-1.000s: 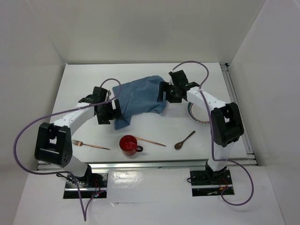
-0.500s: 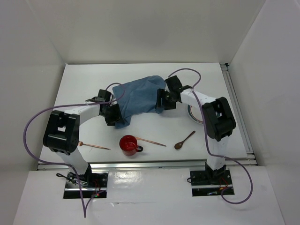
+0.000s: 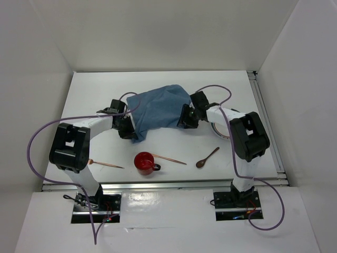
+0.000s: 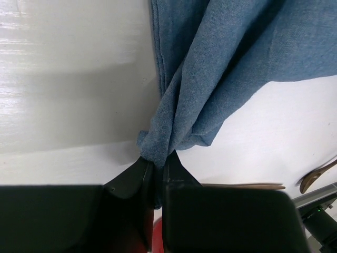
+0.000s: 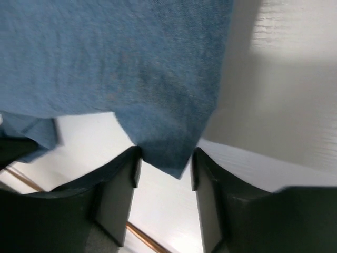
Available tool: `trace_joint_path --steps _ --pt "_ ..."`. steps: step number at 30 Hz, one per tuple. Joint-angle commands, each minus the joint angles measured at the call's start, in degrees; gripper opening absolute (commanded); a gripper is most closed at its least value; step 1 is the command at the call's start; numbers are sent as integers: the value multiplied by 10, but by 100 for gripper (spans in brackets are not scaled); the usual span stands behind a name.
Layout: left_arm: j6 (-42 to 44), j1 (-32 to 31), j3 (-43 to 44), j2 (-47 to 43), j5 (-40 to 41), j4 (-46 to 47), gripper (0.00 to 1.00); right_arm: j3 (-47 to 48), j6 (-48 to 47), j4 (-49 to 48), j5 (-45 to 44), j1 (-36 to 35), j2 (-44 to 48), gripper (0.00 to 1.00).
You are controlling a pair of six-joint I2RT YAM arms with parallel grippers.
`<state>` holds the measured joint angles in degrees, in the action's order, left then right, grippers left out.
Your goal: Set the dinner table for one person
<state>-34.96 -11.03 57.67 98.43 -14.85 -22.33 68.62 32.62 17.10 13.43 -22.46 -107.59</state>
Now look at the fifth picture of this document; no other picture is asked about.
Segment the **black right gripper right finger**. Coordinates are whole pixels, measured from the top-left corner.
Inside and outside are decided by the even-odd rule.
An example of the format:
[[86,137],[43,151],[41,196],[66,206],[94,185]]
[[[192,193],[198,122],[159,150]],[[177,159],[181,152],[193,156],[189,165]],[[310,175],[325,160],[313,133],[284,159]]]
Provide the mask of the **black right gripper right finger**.
[[336,188],[259,189],[201,148],[191,165],[205,252],[336,252]]

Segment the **blue cloth placemat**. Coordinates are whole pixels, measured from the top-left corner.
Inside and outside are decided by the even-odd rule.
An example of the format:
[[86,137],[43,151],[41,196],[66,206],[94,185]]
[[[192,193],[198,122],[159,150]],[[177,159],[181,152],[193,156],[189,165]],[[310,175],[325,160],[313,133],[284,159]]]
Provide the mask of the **blue cloth placemat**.
[[60,116],[113,112],[180,178],[216,108],[232,1],[1,1],[1,138],[57,145]]

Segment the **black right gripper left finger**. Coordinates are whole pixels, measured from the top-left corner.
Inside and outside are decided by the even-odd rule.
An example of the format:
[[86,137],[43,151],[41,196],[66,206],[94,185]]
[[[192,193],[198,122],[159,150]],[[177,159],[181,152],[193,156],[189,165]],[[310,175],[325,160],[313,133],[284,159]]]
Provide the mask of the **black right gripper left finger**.
[[141,161],[141,149],[130,147],[49,192],[1,190],[1,252],[117,252]]

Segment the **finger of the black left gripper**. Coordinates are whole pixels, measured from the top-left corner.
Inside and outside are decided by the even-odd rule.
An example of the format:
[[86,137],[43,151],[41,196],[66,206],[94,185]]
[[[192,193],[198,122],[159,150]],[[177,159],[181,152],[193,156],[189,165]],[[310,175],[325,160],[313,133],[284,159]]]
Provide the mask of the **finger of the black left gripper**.
[[1,169],[37,150],[37,143],[29,138],[1,138]]

